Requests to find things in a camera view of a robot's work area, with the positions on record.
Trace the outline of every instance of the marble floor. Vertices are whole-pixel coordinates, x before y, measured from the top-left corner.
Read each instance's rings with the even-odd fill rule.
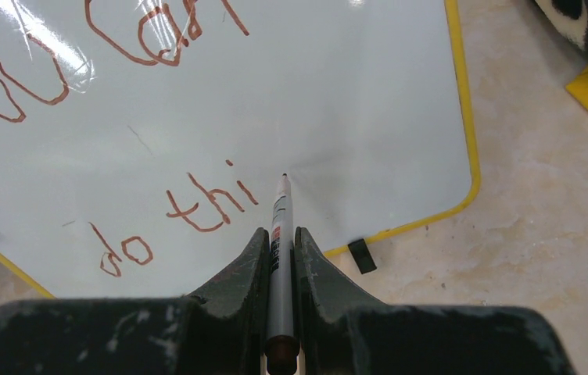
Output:
[[[371,246],[389,303],[522,305],[588,374],[588,114],[564,86],[585,62],[525,0],[460,0],[482,169],[476,200]],[[38,293],[0,265],[0,303]]]

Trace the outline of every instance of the yellow whiteboard frame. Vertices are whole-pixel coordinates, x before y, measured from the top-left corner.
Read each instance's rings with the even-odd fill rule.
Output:
[[[476,144],[476,134],[474,129],[474,115],[471,107],[471,92],[469,91],[469,78],[467,75],[467,64],[464,60],[464,43],[462,41],[462,28],[460,25],[460,12],[457,8],[457,0],[446,0],[446,19],[450,32],[450,47],[453,49],[453,60],[455,65],[455,76],[457,79],[457,90],[460,95],[460,107],[462,110],[462,121],[464,123],[464,136],[467,142],[467,152],[469,155],[469,167],[471,170],[471,188],[469,193],[462,200],[462,202],[449,209],[448,211],[426,217],[413,223],[405,224],[391,230],[383,230],[374,236],[366,237],[365,242],[368,244],[390,238],[392,236],[401,234],[408,230],[418,228],[437,220],[446,219],[463,209],[465,209],[479,193],[481,183],[481,173],[479,165],[479,151]],[[334,256],[348,251],[347,246],[334,248],[324,254],[326,256]],[[0,263],[11,270],[19,278],[27,282],[31,287],[36,289],[39,293],[47,298],[55,298],[55,296],[42,287],[36,280],[23,272],[18,266],[13,264],[9,259],[0,253]]]

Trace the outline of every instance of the pen label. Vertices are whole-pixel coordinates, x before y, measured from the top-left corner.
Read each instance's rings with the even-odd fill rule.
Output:
[[[271,273],[280,267],[280,227],[276,227],[271,241]]]
[[[277,201],[275,201],[275,203],[274,203],[274,218],[271,221],[271,226],[275,225],[278,221],[283,220],[283,215],[285,215],[285,204],[287,203],[285,198],[287,198],[287,197],[285,195],[282,195],[280,198],[278,198]],[[278,237],[280,237],[280,227],[277,227],[274,229],[274,239],[276,238],[276,235],[275,235],[276,230],[278,231]]]

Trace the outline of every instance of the marker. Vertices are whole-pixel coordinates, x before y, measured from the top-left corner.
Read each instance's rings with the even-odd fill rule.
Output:
[[[292,260],[294,223],[292,194],[287,174],[278,182],[271,231],[271,280],[267,311],[267,370],[270,375],[293,375],[299,341],[294,337],[294,308],[292,307]]]

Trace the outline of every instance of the pen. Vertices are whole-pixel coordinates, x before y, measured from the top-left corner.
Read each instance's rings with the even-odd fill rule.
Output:
[[[267,310],[267,342],[264,354],[270,375],[293,375],[299,341],[294,337],[292,306],[292,260],[294,223],[289,179],[278,182],[271,231],[271,280]]]

